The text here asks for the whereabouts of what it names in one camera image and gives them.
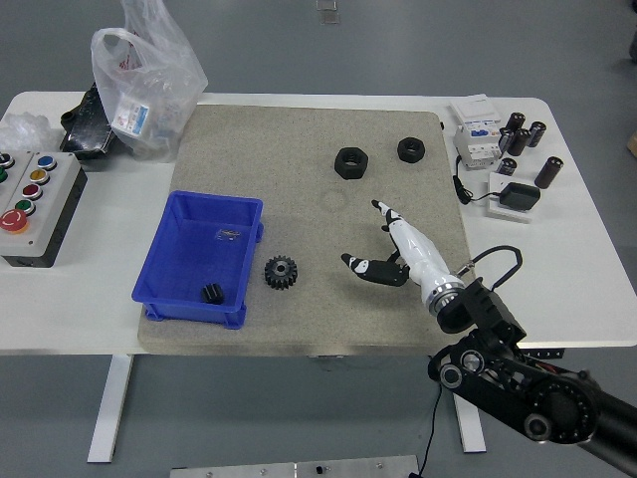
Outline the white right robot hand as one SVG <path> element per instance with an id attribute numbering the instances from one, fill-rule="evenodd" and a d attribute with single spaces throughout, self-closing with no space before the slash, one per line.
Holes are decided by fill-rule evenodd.
<path id="1" fill-rule="evenodd" d="M 421 289 L 422 302 L 432 315 L 453 301 L 465 288 L 452 275 L 433 242 L 385 203 L 372 200 L 385 218 L 383 227 L 395 246 L 385 261 L 360 259 L 342 254 L 341 260 L 360 279 L 381 285 L 401 287 L 411 279 Z"/>

